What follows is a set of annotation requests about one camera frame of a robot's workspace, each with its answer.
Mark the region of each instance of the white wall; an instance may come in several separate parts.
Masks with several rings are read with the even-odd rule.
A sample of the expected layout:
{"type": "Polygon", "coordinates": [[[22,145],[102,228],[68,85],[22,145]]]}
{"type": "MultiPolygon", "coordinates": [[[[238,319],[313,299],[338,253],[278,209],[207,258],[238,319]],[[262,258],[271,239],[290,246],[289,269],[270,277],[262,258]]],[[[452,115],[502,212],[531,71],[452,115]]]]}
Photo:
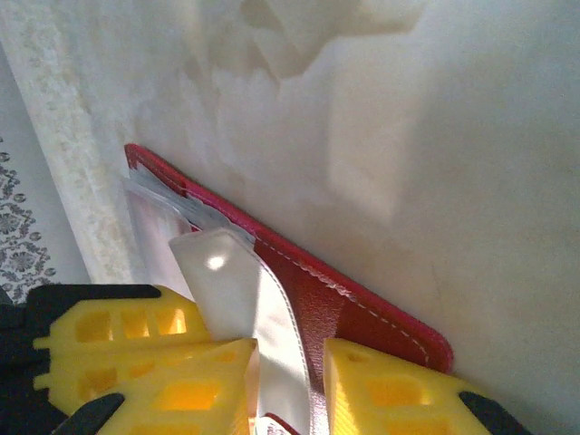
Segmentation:
{"type": "Polygon", "coordinates": [[[268,3],[0,5],[53,172],[94,169],[97,193],[57,180],[101,204],[93,277],[138,274],[117,177],[141,142],[443,332],[532,431],[578,432],[577,4],[268,3]]]}

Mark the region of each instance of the floral pattern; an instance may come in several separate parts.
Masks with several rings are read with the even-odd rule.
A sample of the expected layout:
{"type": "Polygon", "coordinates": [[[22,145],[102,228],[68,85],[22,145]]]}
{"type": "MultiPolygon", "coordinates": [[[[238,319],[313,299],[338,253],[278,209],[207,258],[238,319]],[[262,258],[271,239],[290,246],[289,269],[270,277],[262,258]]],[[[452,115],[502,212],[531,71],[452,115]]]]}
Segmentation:
{"type": "Polygon", "coordinates": [[[18,304],[31,288],[50,284],[56,270],[47,267],[48,249],[41,233],[33,231],[33,211],[24,206],[26,195],[16,191],[20,180],[5,167],[9,161],[10,155],[0,152],[0,285],[18,304]]]}

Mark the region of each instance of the red leather case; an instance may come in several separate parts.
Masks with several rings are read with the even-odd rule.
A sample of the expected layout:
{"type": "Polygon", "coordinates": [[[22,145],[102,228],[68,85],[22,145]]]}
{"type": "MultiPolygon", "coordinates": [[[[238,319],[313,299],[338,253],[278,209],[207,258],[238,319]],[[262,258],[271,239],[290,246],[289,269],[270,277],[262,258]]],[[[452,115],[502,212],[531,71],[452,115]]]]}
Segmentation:
{"type": "Polygon", "coordinates": [[[302,336],[311,383],[323,389],[323,341],[339,337],[448,372],[453,352],[445,338],[352,279],[286,240],[155,153],[125,146],[130,168],[143,165],[176,193],[215,208],[256,238],[255,251],[284,287],[302,336]]]}

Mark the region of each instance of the white surface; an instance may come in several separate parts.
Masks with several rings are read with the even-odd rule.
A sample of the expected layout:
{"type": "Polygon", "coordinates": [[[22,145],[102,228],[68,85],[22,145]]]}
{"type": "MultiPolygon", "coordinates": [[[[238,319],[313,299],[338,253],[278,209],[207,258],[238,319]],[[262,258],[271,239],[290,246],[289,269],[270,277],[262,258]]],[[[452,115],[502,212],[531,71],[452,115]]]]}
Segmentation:
{"type": "Polygon", "coordinates": [[[192,300],[188,285],[169,249],[169,241],[191,231],[189,222],[165,198],[135,181],[123,182],[133,234],[145,263],[146,282],[164,285],[192,300]]]}
{"type": "MultiPolygon", "coordinates": [[[[304,349],[290,303],[270,268],[226,229],[186,234],[170,246],[212,338],[258,340],[258,417],[273,413],[298,433],[314,433],[304,349]]],[[[267,426],[260,420],[256,425],[267,426]]]]}
{"type": "Polygon", "coordinates": [[[242,14],[189,0],[5,0],[0,36],[93,277],[139,269],[117,180],[139,141],[440,330],[532,431],[568,434],[579,15],[431,0],[409,32],[323,41],[285,80],[252,47],[215,53],[242,14]]]}
{"type": "Polygon", "coordinates": [[[18,180],[10,198],[4,198],[0,192],[0,215],[11,214],[22,219],[24,225],[24,222],[34,221],[26,230],[19,226],[22,232],[19,230],[18,236],[0,233],[0,254],[5,256],[0,265],[2,272],[14,272],[10,267],[14,254],[28,255],[31,262],[26,270],[15,272],[16,278],[0,275],[0,286],[6,290],[23,290],[23,293],[8,292],[14,302],[23,303],[28,290],[42,284],[88,283],[89,276],[64,215],[63,204],[1,46],[0,137],[0,152],[7,153],[10,159],[0,164],[6,170],[15,171],[14,178],[18,180]],[[11,207],[21,211],[13,214],[11,207]],[[10,246],[10,237],[15,237],[13,246],[10,246]]]}

